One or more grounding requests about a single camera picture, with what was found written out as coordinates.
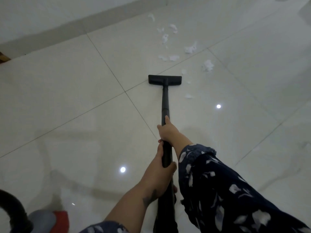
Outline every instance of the vacuum cleaner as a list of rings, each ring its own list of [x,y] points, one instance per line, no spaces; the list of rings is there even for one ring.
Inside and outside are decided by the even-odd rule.
[[[160,76],[149,75],[150,84],[163,86],[162,92],[162,123],[165,125],[165,116],[169,117],[169,86],[181,85],[181,76]],[[168,167],[173,161],[172,146],[164,141],[163,144],[163,167]],[[158,212],[153,226],[154,233],[170,232],[178,233],[177,223],[175,222],[176,196],[173,190],[173,179],[169,183],[164,195],[158,199]]]
[[[0,190],[0,208],[10,217],[10,233],[68,233],[66,211],[37,210],[27,216],[21,202],[12,194]]]

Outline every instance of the black vacuum nozzle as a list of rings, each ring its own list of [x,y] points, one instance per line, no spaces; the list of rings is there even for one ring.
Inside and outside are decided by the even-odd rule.
[[[161,76],[161,75],[148,75],[150,84],[161,86],[177,86],[181,85],[181,76]]]

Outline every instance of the white wall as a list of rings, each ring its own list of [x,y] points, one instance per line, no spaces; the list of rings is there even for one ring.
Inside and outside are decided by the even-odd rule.
[[[0,0],[0,44],[135,0]]]

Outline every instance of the sleeve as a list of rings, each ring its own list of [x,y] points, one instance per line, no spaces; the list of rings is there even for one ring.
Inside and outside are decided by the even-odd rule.
[[[210,147],[192,144],[182,150],[179,187],[185,212],[201,232],[311,233],[217,159]]]
[[[103,221],[87,227],[80,233],[128,233],[128,230],[117,222]]]

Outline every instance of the person's right hand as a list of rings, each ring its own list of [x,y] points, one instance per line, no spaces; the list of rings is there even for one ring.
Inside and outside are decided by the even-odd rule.
[[[157,125],[160,137],[163,141],[167,141],[172,145],[172,139],[179,133],[178,129],[171,123],[168,116],[165,116],[165,125]]]

